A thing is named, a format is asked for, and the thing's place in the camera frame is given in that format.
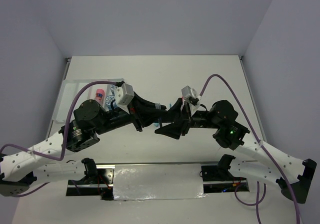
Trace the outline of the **pink capped pencil tube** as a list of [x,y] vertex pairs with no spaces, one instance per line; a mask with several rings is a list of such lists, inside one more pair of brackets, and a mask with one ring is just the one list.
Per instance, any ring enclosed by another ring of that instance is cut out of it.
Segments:
[[105,91],[103,89],[97,89],[95,92],[95,101],[102,103],[103,102],[103,98],[105,96]]

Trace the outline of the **blue paint jar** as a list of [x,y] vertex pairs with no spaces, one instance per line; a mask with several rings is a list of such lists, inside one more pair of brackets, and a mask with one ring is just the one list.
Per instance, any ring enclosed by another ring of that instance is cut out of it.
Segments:
[[110,90],[111,90],[112,92],[115,92],[117,89],[118,89],[118,87],[117,87],[116,85],[111,85],[111,86],[110,86]]
[[117,104],[116,104],[116,98],[114,95],[108,95],[105,100],[104,100],[104,109],[106,111],[109,111],[109,110],[113,110],[115,108],[117,108]]

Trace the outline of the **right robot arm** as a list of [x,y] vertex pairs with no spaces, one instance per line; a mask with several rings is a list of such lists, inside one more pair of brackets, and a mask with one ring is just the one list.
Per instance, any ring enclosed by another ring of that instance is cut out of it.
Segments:
[[156,134],[179,139],[191,128],[215,129],[215,141],[257,161],[249,164],[234,155],[224,154],[216,166],[223,180],[247,178],[278,187],[283,196],[304,204],[307,200],[317,163],[286,154],[257,138],[246,126],[236,121],[238,113],[227,100],[214,103],[210,110],[191,113],[189,104],[179,100],[162,118],[166,125]]

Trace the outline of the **teal pen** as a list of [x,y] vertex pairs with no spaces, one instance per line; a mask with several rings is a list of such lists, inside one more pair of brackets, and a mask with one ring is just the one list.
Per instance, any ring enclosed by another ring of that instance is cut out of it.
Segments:
[[164,118],[164,122],[165,123],[171,123],[173,122],[172,121],[172,118],[168,115],[168,113],[166,112],[166,114],[162,114],[157,121],[155,121],[153,124],[155,127],[162,127],[163,126],[163,120],[162,118]]

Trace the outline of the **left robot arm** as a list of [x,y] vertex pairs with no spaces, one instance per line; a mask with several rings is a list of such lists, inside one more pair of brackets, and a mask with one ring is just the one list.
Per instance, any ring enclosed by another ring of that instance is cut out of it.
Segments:
[[135,95],[125,109],[106,111],[95,100],[83,102],[61,129],[30,148],[21,148],[12,155],[0,155],[0,194],[4,197],[24,197],[33,184],[43,187],[60,180],[81,180],[91,184],[100,179],[93,159],[63,162],[70,154],[80,152],[99,142],[98,136],[133,124],[142,131],[155,121],[172,122],[165,106]]

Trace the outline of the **clear pen cap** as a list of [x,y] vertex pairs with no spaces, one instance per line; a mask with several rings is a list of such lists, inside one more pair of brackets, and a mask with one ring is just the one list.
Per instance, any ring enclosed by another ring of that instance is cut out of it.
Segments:
[[156,107],[156,109],[161,109],[161,105],[158,103],[155,104],[155,107]]

